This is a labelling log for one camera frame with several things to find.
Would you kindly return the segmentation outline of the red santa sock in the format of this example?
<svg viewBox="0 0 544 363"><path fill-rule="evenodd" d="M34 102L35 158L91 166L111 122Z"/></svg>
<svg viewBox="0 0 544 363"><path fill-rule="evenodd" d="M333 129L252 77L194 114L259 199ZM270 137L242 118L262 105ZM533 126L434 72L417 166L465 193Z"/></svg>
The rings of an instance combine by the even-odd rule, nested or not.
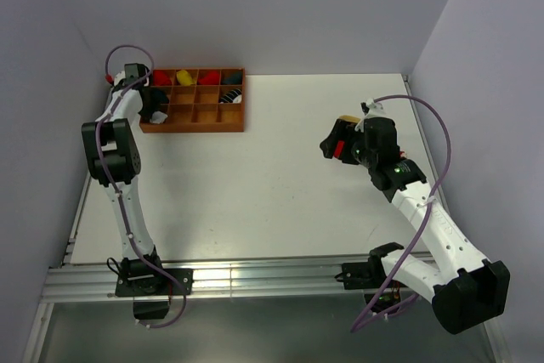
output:
<svg viewBox="0 0 544 363"><path fill-rule="evenodd" d="M335 150L334 150L334 152L333 152L333 156L334 156L335 158L339 159L339 158L340 158L340 155L341 155L342 152L343 152L343 148L344 148L344 141L343 141L343 140L338 141L338 142L337 142L337 145L336 145L336 148L335 148ZM401 151L401 152L400 152L400 157L406 159L406 158L407 158L407 155L406 155L406 153L405 153L404 151Z"/></svg>

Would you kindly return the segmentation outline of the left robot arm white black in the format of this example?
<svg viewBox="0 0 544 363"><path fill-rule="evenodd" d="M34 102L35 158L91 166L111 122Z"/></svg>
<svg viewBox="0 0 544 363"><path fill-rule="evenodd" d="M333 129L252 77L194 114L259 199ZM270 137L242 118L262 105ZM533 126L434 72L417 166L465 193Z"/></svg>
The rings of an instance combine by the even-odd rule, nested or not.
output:
<svg viewBox="0 0 544 363"><path fill-rule="evenodd" d="M156 245L139 200L141 158L131 123L159 106L150 88L150 69L126 64L110 79L110 102L93 122L82 124L82 141L92 179L105 188L122 240L122 260L114 263L121 292L157 294L167 284Z"/></svg>

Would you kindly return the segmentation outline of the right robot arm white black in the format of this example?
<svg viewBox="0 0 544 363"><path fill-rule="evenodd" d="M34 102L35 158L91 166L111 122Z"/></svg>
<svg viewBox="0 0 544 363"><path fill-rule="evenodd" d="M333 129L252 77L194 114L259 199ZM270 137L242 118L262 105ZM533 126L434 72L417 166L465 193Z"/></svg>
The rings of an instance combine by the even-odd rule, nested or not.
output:
<svg viewBox="0 0 544 363"><path fill-rule="evenodd" d="M460 231L417 164L397 144L393 120L339 117L320 143L323 156L367 168L372 184L416 229L433 256L430 266L411 248L390 242L372 249L362 263L344 263L336 280L345 289L388 288L397 281L428 300L440 325L458 334L504 312L510 272L491 262Z"/></svg>

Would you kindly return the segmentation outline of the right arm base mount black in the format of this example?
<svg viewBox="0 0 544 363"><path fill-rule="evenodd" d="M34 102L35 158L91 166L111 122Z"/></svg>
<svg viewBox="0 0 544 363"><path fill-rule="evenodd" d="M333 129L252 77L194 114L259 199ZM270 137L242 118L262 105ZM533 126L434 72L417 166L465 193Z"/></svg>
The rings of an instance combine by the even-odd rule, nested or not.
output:
<svg viewBox="0 0 544 363"><path fill-rule="evenodd" d="M342 264L341 271L335 275L335 280L342 283L345 290L379 288L387 277L381 259L393 251L403 249L403 246L395 242L376 247L371 250L366 261ZM391 280L387 286L388 290L372 306L371 312L378 313L395 306L391 315L398 314L400 311L398 304L401 302L400 289L402 287L405 287L405 285L399 281Z"/></svg>

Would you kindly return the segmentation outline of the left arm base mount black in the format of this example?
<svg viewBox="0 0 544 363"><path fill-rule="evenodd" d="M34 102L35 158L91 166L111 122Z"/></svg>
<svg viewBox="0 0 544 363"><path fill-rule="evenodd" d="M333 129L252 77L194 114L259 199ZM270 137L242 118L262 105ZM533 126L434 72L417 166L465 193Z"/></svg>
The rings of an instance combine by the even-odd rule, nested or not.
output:
<svg viewBox="0 0 544 363"><path fill-rule="evenodd" d="M107 268L116 275L117 298L133 298L133 317L138 324L149 328L171 326L185 312L187 296L191 294L193 269L163 269L158 272L140 259L124 258L118 263L106 259ZM182 297L181 309L166 320L173 298Z"/></svg>

